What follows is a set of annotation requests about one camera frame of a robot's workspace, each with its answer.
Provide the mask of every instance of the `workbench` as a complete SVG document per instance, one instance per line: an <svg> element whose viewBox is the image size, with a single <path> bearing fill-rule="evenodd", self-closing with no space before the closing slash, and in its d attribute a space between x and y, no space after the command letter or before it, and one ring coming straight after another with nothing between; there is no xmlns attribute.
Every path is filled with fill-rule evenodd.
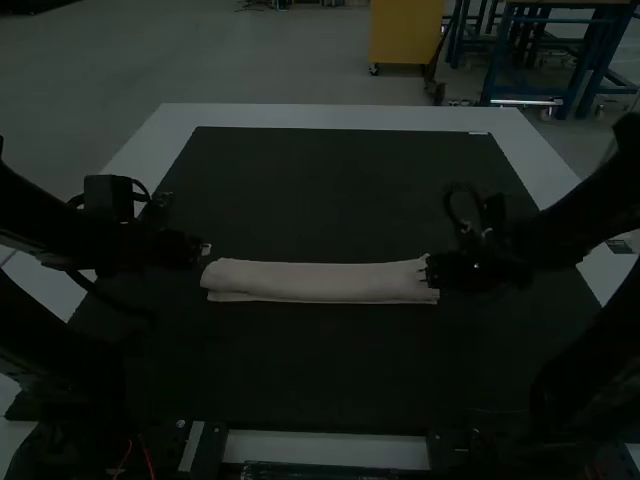
<svg viewBox="0 0 640 480"><path fill-rule="evenodd" d="M519 99L531 96L558 98L561 101L558 102L560 107L556 116L565 119L578 100L588 71L592 71L592 74L579 99L576 110L578 118L587 116L597 94L632 95L638 91L637 85L609 69L633 18L637 0L510 0L500 15L496 13L497 2L493 0L491 5L487 5L483 0L479 15L469 17L471 0L458 0L458 25L452 31L447 51L447 61L452 68L458 68L465 51L492 51L481 96L483 105L503 96ZM495 19L501 17L495 39L480 35L487 6L486 34L492 31ZM594 13L591 18L577 18L566 13L562 15L563 18L558 18L551 15L554 9L589 9ZM467 26L470 18L476 20L474 28ZM548 23L585 24L589 28L583 39L563 39L545 31ZM561 50L576 57L576 66L566 87L528 84L526 70L536 65L542 49ZM506 69L513 84L497 85L499 73ZM605 79L613 85L604 85Z"/></svg>
<svg viewBox="0 0 640 480"><path fill-rule="evenodd" d="M517 110L493 108L168 104L102 173L173 191L166 224L211 241L214 258L311 262L453 247L440 199L452 181L505 192L513 215L578 184ZM468 408L526 409L540 366L583 331L634 261L600 246L577 270L540 275L525 291L443 292L437 306L214 304L198 286L201 269L100 283L160 316L127 354L137 415L221 421L232 434L424 438ZM140 327L26 255L5 271L87 334L117 341ZM20 436L9 438L10 455Z"/></svg>

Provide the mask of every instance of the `folded towel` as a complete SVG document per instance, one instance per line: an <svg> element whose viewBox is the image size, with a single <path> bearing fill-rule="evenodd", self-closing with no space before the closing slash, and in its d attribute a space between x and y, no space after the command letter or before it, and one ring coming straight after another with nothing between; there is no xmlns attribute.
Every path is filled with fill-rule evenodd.
<svg viewBox="0 0 640 480"><path fill-rule="evenodd" d="M426 257L363 264L221 258L205 269L200 286L213 302L435 304L440 291L421 281Z"/></svg>

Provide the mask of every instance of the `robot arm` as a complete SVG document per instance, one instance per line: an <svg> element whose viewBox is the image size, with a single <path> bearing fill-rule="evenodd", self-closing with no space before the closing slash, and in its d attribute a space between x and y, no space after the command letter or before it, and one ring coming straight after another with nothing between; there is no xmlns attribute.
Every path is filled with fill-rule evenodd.
<svg viewBox="0 0 640 480"><path fill-rule="evenodd" d="M640 115L626 115L614 127L619 146L615 156L532 218L508 223L502 196L483 200L469 187L449 190L445 211L459 249L428 259L429 285L468 292L505 282L524 286L535 271L572 267L605 240L640 228L640 159L634 145L638 132ZM451 199L461 192L474 199L479 229L453 211Z"/></svg>
<svg viewBox="0 0 640 480"><path fill-rule="evenodd" d="M0 137L0 154L2 137ZM145 265L188 268L201 242L181 232L156 229L133 215L135 181L90 176L75 205L65 204L11 171L0 160L0 244L29 253L48 267L98 275L138 271ZM76 205L84 203L78 210Z"/></svg>

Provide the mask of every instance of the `black mat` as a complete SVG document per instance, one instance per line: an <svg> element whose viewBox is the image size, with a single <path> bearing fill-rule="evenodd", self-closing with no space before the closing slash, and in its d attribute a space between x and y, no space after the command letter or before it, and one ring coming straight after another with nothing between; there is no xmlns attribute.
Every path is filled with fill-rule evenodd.
<svg viewBox="0 0 640 480"><path fill-rule="evenodd" d="M453 246L441 207L452 181L536 211L493 138L466 133L198 128L159 190L175 192L167 225L214 256L379 262ZM468 407L527 408L540 366L598 309L575 270L526 291L445 292L438 306L215 304L199 276L102 282L160 315L127 354L137 415L424 433ZM88 299L71 324L117 340L137 322Z"/></svg>

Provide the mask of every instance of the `concrete floor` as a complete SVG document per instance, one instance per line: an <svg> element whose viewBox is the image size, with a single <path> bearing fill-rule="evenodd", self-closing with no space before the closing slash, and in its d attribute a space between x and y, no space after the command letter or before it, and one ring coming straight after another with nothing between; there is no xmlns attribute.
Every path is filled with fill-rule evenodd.
<svg viewBox="0 0 640 480"><path fill-rule="evenodd" d="M429 103L417 71L368 75L368 9L234 13L236 6L85 0L0 17L5 161L67 198L163 102ZM625 48L637 50L633 42ZM483 75L441 70L452 97L477 97ZM606 122L532 121L582 176L610 138Z"/></svg>

